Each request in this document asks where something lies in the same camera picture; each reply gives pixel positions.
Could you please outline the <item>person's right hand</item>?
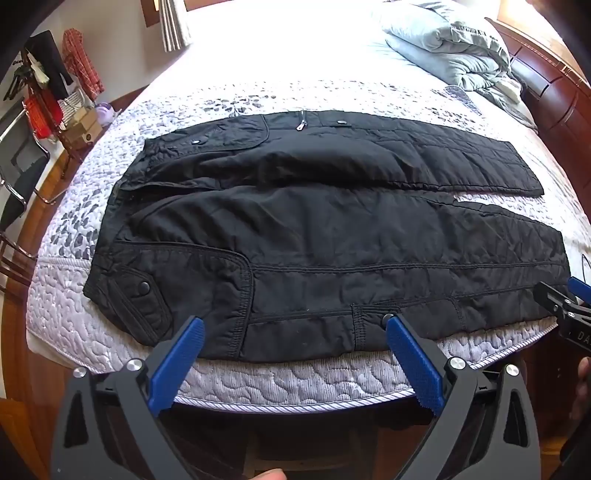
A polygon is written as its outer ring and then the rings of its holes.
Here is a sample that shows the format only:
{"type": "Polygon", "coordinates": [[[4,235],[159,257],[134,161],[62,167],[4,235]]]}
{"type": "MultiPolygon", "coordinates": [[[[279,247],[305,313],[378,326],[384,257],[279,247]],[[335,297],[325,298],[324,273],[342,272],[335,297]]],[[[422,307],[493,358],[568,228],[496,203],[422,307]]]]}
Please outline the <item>person's right hand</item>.
{"type": "Polygon", "coordinates": [[[570,412],[570,432],[579,425],[590,408],[590,357],[581,359],[577,370],[575,399],[570,412]]]}

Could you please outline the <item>person's left hand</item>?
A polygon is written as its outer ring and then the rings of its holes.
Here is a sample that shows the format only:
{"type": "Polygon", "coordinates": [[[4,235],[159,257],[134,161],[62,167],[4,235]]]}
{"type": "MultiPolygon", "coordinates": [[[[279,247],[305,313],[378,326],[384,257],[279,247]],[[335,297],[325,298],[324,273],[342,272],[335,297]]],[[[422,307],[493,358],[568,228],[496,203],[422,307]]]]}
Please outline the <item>person's left hand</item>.
{"type": "Polygon", "coordinates": [[[280,468],[276,468],[260,473],[253,477],[252,480],[287,480],[287,475],[280,468]]]}

